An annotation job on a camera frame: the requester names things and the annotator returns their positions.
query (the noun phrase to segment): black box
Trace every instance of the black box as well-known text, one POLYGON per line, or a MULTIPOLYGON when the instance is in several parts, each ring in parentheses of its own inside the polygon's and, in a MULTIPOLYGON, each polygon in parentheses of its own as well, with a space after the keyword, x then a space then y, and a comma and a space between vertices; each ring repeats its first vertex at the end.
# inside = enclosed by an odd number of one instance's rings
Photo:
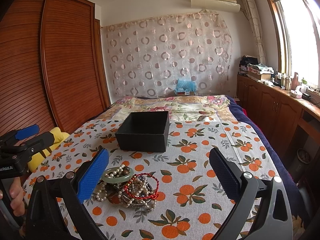
POLYGON ((132 112, 115 133, 125 151, 165 152, 169 133, 169 112, 132 112))

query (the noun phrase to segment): wooden wardrobe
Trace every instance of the wooden wardrobe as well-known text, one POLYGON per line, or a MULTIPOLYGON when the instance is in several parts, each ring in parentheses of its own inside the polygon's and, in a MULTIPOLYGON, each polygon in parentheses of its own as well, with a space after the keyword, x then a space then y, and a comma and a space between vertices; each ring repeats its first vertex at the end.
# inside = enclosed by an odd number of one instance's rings
POLYGON ((100 22, 87 0, 15 0, 0 22, 0 135, 72 133, 109 107, 100 22))

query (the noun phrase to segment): human hand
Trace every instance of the human hand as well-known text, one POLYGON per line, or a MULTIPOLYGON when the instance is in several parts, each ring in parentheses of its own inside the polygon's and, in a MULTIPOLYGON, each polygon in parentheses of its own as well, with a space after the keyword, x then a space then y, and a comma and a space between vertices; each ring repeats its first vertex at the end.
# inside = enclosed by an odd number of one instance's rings
MULTIPOLYGON (((12 197, 11 208, 13 209, 13 214, 16 217, 22 216, 25 212, 24 203, 23 203, 23 189, 21 187, 20 178, 14 178, 10 189, 9 194, 12 197)), ((0 199, 3 198, 3 193, 0 190, 0 199)))

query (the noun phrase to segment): window curtain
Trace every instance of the window curtain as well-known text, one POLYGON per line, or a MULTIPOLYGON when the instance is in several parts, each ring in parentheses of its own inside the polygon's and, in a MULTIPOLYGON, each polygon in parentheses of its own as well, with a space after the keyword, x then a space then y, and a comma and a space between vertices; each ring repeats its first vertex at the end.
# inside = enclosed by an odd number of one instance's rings
POLYGON ((262 64, 267 64, 266 54, 264 52, 263 44, 262 44, 262 29, 259 18, 258 9, 254 0, 242 0, 244 4, 244 8, 249 17, 251 29, 253 36, 256 41, 257 55, 258 61, 262 64))
POLYGON ((218 13, 153 17, 107 28, 108 74, 117 96, 173 95, 178 79, 199 94, 228 91, 232 39, 218 13))

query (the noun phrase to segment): trash can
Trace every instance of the trash can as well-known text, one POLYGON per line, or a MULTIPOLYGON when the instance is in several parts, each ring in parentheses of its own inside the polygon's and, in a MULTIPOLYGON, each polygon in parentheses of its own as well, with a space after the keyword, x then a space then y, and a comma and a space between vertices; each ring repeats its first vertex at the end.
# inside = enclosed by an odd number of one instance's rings
POLYGON ((288 170, 294 182, 297 183, 301 179, 311 160, 311 155, 305 149, 297 150, 297 156, 288 170))

